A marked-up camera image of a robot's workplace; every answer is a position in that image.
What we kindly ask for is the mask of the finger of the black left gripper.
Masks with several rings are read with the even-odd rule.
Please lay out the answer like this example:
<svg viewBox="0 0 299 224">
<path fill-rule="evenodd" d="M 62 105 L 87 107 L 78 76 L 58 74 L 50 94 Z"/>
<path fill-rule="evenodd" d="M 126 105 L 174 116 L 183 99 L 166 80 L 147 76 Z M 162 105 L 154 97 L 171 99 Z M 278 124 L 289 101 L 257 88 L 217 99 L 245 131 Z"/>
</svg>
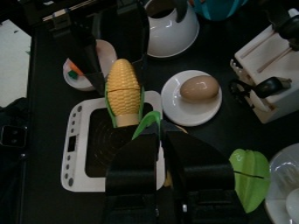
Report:
<svg viewBox="0 0 299 224">
<path fill-rule="evenodd" d="M 93 87 L 101 95 L 105 94 L 106 81 L 99 64 L 97 40 L 90 28 L 70 12 L 52 14 L 54 38 L 71 62 L 86 75 Z"/>
<path fill-rule="evenodd" d="M 143 2 L 141 0 L 117 0 L 117 14 L 129 49 L 127 59 L 134 65 L 138 82 L 145 85 L 150 23 Z"/>
</svg>

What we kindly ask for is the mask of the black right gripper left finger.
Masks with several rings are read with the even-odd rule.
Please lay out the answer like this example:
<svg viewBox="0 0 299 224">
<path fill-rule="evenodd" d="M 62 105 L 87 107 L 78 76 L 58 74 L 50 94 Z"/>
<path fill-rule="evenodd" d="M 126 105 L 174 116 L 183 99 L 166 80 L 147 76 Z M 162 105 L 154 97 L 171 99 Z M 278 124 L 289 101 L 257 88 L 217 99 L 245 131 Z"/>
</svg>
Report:
<svg viewBox="0 0 299 224">
<path fill-rule="evenodd" d="M 107 170 L 105 224 L 157 223 L 159 136 L 142 134 L 118 152 Z"/>
</svg>

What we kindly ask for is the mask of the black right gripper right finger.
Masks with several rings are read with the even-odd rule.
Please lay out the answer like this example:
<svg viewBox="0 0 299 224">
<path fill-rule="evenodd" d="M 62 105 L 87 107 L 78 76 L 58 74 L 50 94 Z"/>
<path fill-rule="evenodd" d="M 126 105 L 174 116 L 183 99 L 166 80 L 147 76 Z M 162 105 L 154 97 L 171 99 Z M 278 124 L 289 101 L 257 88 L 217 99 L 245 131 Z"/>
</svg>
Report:
<svg viewBox="0 0 299 224">
<path fill-rule="evenodd" d="M 181 131 L 165 134 L 163 149 L 181 223 L 247 224 L 235 191 L 233 165 L 222 153 Z"/>
</svg>

